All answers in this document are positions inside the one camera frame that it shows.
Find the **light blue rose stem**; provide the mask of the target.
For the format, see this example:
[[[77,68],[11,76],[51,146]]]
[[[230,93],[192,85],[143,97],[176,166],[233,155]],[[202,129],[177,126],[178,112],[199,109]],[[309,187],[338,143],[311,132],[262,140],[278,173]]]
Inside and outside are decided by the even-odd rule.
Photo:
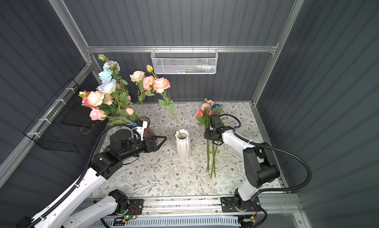
[[[120,75],[120,65],[118,62],[110,60],[103,54],[98,55],[98,59],[103,61],[103,71],[99,75],[101,84],[97,87],[97,91],[101,93],[112,93],[116,88],[127,89],[128,83]]]

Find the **pink tulip flower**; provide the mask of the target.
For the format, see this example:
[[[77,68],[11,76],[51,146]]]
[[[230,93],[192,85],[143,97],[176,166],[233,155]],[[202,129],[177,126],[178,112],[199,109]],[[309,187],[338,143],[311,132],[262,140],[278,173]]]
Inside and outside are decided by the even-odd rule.
[[[127,120],[131,122],[137,122],[140,120],[140,117],[137,115],[137,113],[132,108],[126,108],[125,109],[126,115],[125,117]]]

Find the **white ribbed ceramic vase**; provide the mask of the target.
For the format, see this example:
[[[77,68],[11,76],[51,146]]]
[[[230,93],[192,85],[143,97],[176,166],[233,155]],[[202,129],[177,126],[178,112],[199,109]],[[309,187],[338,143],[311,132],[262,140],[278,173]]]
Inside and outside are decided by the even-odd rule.
[[[178,157],[181,161],[190,159],[190,138],[187,130],[180,129],[175,134],[176,149]]]

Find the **pink glass vase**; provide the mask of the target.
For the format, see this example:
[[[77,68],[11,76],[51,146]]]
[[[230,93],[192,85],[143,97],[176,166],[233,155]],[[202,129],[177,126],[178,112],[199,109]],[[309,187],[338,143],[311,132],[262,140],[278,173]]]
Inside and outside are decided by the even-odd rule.
[[[136,130],[139,132],[142,138],[152,139],[155,136],[155,133],[150,128],[151,121],[149,118],[140,117],[136,123]]]

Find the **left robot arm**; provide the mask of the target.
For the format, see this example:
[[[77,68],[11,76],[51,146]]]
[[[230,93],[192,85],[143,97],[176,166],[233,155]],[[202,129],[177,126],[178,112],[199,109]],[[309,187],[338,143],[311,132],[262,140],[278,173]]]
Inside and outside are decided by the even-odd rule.
[[[84,172],[45,209],[33,217],[24,217],[18,228],[83,228],[112,213],[128,214],[132,209],[128,197],[114,190],[107,197],[80,213],[77,207],[101,184],[124,166],[128,158],[158,151],[167,138],[145,138],[141,127],[120,129],[110,136],[110,144],[103,152],[91,156]]]

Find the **white rose stem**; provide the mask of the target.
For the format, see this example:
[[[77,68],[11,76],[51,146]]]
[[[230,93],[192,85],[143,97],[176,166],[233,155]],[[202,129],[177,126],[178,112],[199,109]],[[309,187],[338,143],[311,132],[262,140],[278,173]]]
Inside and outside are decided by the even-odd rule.
[[[92,121],[107,120],[110,125],[132,125],[133,122],[125,117],[125,109],[132,108],[135,112],[136,110],[127,90],[116,88],[107,94],[99,91],[80,91],[79,97],[82,98],[82,106],[92,109],[89,115]]]

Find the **pink carnation stem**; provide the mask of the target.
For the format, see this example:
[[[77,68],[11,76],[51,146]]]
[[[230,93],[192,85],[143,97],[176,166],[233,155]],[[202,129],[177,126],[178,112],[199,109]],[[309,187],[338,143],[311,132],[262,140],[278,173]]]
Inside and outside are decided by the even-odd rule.
[[[159,100],[159,104],[168,110],[173,116],[177,124],[178,131],[180,130],[179,121],[175,113],[175,104],[170,98],[170,94],[167,91],[171,87],[171,83],[166,78],[158,78],[154,73],[154,69],[151,65],[147,65],[147,72],[153,74],[152,76],[144,77],[142,80],[142,85],[144,93],[147,96],[157,93],[162,96],[162,100]]]

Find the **cream rose single stem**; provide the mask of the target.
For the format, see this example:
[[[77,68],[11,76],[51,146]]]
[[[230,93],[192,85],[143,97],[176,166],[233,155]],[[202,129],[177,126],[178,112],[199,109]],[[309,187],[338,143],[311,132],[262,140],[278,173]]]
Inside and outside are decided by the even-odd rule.
[[[138,86],[137,97],[138,97],[138,102],[141,106],[143,116],[146,116],[145,111],[144,111],[144,106],[143,106],[143,101],[146,97],[145,89],[143,87],[143,80],[145,77],[146,75],[145,75],[145,72],[143,71],[135,71],[133,72],[133,74],[130,75],[131,81]]]

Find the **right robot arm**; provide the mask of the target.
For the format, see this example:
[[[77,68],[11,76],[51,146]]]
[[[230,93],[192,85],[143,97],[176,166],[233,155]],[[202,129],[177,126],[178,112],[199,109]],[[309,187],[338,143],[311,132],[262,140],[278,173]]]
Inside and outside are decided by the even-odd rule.
[[[210,117],[210,126],[205,129],[204,138],[234,148],[243,156],[246,180],[235,191],[234,202],[238,211],[246,211],[251,202],[258,196],[259,189],[267,188],[267,184],[280,176],[280,169],[273,153],[266,147],[269,144],[255,143],[238,135],[236,127],[225,126],[220,115]]]

